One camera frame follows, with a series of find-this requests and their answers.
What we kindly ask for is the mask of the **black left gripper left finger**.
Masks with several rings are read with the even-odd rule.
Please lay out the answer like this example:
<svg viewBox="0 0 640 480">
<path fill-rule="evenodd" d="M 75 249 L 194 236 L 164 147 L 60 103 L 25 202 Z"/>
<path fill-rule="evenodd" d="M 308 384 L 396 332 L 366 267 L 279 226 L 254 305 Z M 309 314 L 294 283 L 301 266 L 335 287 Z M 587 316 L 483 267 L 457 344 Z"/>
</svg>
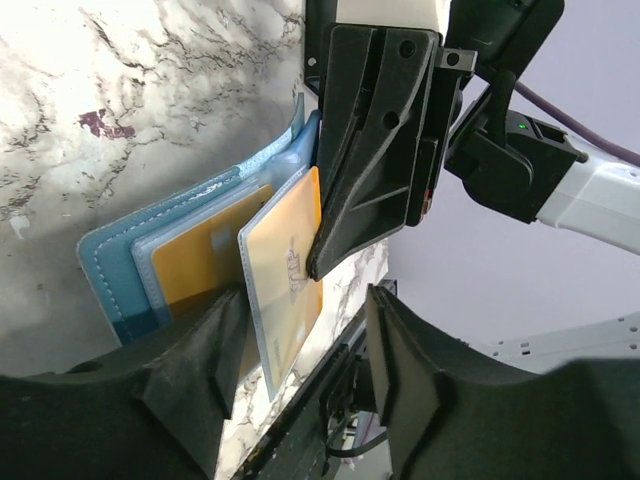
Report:
<svg viewBox="0 0 640 480">
<path fill-rule="evenodd" d="M 233 410 L 245 290 L 75 366 L 1 380 L 5 479 L 211 479 Z"/>
</svg>

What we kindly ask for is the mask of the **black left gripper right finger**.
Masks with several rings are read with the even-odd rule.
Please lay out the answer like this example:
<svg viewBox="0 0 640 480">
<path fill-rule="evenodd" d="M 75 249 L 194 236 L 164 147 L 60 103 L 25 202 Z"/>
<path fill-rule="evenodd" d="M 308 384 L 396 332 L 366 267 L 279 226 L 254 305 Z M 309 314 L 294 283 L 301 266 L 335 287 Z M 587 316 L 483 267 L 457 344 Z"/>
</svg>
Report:
<svg viewBox="0 0 640 480">
<path fill-rule="evenodd" d="M 635 479 L 639 363 L 504 364 L 370 286 L 375 405 L 399 479 Z"/>
</svg>

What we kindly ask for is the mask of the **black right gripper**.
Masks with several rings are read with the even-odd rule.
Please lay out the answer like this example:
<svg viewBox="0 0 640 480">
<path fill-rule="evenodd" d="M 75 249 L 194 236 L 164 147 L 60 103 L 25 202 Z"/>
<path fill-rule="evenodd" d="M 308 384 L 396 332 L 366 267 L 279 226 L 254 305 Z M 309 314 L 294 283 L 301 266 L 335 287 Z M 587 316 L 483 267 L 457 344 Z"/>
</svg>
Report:
<svg viewBox="0 0 640 480">
<path fill-rule="evenodd" d="M 428 210 L 476 60 L 446 48 L 452 12 L 450 1 L 306 2 L 305 82 L 322 117 L 311 278 Z"/>
</svg>

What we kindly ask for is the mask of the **blue leather card holder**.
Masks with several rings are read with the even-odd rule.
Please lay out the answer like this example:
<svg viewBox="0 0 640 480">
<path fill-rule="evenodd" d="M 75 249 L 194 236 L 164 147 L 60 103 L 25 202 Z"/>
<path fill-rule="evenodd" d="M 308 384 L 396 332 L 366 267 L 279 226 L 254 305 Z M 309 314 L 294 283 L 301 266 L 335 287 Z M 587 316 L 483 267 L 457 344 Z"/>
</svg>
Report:
<svg viewBox="0 0 640 480">
<path fill-rule="evenodd" d="M 318 126 L 298 94 L 291 123 L 267 147 L 80 240 L 82 269 L 121 344 L 176 321 L 243 276 L 238 231 L 309 168 Z"/>
</svg>

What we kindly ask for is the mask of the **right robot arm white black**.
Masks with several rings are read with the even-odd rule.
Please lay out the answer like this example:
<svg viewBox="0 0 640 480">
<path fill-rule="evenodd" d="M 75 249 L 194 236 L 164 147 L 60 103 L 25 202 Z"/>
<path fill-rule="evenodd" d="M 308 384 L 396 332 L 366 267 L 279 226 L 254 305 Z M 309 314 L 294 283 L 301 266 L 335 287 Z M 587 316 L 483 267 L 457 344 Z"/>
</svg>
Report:
<svg viewBox="0 0 640 480">
<path fill-rule="evenodd" d="M 639 158 L 519 78 L 560 1 L 309 1 L 306 85 L 318 96 L 323 219 L 307 270 L 426 215 L 439 174 L 524 223 L 639 249 Z"/>
</svg>

